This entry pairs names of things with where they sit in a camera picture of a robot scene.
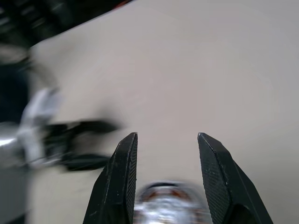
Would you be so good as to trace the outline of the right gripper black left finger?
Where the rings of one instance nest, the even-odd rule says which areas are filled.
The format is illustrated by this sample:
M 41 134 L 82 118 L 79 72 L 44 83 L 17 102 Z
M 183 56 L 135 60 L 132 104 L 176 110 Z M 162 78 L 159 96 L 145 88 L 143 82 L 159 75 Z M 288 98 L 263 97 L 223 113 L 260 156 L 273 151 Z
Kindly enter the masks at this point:
M 133 223 L 137 145 L 137 133 L 130 133 L 119 142 L 94 184 L 83 223 Z

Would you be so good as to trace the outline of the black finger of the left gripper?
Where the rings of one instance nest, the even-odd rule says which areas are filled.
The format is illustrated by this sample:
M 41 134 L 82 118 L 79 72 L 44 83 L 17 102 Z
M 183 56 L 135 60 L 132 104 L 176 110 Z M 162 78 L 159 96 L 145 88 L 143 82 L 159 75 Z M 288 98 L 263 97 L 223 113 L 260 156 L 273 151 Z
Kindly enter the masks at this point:
M 91 132 L 107 134 L 120 129 L 120 126 L 109 120 L 84 120 L 76 126 L 76 134 Z
M 110 156 L 98 154 L 72 154 L 63 158 L 62 165 L 68 171 L 97 170 L 105 167 Z

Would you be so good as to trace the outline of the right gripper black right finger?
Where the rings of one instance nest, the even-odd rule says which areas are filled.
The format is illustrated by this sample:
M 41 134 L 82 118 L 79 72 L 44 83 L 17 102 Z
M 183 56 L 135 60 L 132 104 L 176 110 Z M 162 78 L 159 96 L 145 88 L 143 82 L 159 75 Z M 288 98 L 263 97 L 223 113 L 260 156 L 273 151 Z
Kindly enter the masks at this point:
M 223 144 L 198 134 L 206 199 L 214 224 L 271 224 L 273 221 L 253 182 Z

